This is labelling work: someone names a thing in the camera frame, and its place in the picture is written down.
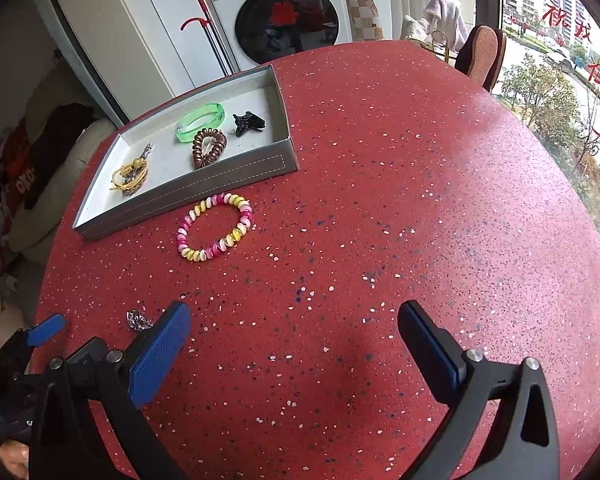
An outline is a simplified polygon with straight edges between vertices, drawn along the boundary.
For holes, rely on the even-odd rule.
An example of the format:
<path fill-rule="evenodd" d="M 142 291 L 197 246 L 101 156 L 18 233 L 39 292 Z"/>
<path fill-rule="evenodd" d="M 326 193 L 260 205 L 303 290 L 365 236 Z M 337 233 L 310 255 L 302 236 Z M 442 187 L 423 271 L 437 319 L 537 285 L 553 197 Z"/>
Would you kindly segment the grey jewelry tray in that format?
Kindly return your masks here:
<path fill-rule="evenodd" d="M 226 111 L 219 129 L 227 144 L 215 162 L 196 168 L 192 144 L 178 142 L 175 127 L 186 113 L 207 103 L 220 103 Z M 247 110 L 266 126 L 238 138 L 233 115 Z M 154 147 L 146 180 L 133 195 L 124 196 L 111 178 L 148 143 Z M 274 66 L 262 65 L 165 102 L 115 133 L 99 156 L 72 227 L 88 240 L 98 240 L 194 200 L 298 169 L 278 73 Z"/>

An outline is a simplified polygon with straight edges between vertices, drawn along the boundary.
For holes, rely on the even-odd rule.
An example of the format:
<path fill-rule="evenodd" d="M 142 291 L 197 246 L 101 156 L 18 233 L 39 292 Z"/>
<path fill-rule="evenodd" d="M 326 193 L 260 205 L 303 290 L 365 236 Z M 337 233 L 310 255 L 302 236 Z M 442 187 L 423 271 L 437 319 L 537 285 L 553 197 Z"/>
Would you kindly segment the cream leather sofa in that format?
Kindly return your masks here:
<path fill-rule="evenodd" d="M 20 207 L 17 211 L 8 237 L 12 252 L 19 252 L 28 260 L 46 266 L 60 220 L 80 175 L 99 144 L 115 131 L 116 126 L 108 118 L 100 118 L 81 133 L 34 207 Z"/>

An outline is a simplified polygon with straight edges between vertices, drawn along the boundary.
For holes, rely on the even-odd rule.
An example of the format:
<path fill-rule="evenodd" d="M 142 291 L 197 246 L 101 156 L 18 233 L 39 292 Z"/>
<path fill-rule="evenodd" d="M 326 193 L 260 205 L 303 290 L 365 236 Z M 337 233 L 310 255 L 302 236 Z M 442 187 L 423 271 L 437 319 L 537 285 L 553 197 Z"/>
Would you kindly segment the green translucent bangle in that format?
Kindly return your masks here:
<path fill-rule="evenodd" d="M 175 127 L 178 142 L 192 143 L 204 129 L 216 129 L 225 120 L 225 110 L 220 103 L 207 103 L 196 107 L 181 118 Z"/>

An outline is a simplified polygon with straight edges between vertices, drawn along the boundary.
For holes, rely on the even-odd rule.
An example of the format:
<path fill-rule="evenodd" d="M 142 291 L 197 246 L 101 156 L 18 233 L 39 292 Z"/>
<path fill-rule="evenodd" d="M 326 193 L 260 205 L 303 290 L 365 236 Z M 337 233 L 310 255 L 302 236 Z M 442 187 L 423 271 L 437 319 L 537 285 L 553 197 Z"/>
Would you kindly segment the gold bobby pins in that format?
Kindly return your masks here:
<path fill-rule="evenodd" d="M 224 136 L 222 133 L 206 134 L 202 139 L 201 154 L 207 158 L 218 158 L 224 150 Z"/>

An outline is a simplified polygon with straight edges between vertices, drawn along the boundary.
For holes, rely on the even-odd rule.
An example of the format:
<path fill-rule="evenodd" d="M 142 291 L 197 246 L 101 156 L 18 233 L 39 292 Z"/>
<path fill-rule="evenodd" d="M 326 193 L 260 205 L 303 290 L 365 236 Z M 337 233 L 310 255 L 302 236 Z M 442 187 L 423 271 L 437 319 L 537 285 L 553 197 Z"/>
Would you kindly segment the black claw hair clip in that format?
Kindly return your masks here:
<path fill-rule="evenodd" d="M 262 131 L 265 126 L 265 120 L 253 112 L 247 110 L 243 115 L 233 115 L 235 123 L 235 136 L 240 138 L 248 131 Z"/>

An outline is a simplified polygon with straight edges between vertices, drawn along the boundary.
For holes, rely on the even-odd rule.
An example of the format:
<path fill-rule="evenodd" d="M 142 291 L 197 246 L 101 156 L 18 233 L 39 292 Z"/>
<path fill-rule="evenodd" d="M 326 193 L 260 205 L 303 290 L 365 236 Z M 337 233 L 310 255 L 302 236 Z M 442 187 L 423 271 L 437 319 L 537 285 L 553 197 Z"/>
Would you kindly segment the brown round chair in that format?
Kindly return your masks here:
<path fill-rule="evenodd" d="M 498 80 L 506 51 L 506 35 L 501 29 L 478 25 L 457 53 L 454 67 L 476 84 L 491 92 Z"/>

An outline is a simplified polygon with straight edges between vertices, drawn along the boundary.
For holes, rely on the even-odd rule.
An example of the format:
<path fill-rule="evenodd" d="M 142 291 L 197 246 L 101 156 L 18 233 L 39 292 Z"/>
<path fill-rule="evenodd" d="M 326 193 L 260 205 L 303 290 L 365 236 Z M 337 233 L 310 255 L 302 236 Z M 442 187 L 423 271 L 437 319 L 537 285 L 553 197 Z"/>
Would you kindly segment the white washing machine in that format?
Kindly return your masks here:
<path fill-rule="evenodd" d="M 241 70 L 352 41 L 346 0 L 209 0 Z"/>

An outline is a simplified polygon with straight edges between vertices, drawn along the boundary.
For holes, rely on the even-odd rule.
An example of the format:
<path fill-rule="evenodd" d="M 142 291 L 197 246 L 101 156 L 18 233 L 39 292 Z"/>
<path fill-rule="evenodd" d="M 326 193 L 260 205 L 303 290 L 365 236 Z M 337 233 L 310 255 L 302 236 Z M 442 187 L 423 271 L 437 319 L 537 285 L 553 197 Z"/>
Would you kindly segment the pink white towel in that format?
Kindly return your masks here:
<path fill-rule="evenodd" d="M 430 0 L 422 11 L 427 34 L 445 40 L 446 47 L 458 52 L 468 38 L 468 31 L 457 0 Z"/>

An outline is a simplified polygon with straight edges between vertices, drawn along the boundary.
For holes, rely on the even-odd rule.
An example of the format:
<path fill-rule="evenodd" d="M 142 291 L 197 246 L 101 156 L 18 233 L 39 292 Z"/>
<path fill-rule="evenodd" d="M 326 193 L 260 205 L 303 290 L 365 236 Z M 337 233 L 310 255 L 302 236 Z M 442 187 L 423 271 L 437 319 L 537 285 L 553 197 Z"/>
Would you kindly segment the checkered rolled mat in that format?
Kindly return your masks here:
<path fill-rule="evenodd" d="M 384 39 L 381 19 L 375 0 L 346 0 L 354 41 Z"/>

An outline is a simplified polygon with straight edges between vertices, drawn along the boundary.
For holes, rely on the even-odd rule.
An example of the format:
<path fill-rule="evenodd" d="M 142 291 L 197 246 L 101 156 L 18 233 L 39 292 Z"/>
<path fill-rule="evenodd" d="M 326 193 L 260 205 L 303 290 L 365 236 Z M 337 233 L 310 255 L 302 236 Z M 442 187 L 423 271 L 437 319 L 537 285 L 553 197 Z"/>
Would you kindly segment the red handled mop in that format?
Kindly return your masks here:
<path fill-rule="evenodd" d="M 197 23 L 204 36 L 206 36 L 211 51 L 220 66 L 220 70 L 225 77 L 234 75 L 234 68 L 230 65 L 230 58 L 228 57 L 227 50 L 225 50 L 218 29 L 216 28 L 211 11 L 209 9 L 206 0 L 197 0 L 198 6 L 202 12 L 201 16 L 194 16 L 193 18 L 186 18 L 181 24 L 180 31 L 184 32 L 187 26 Z"/>

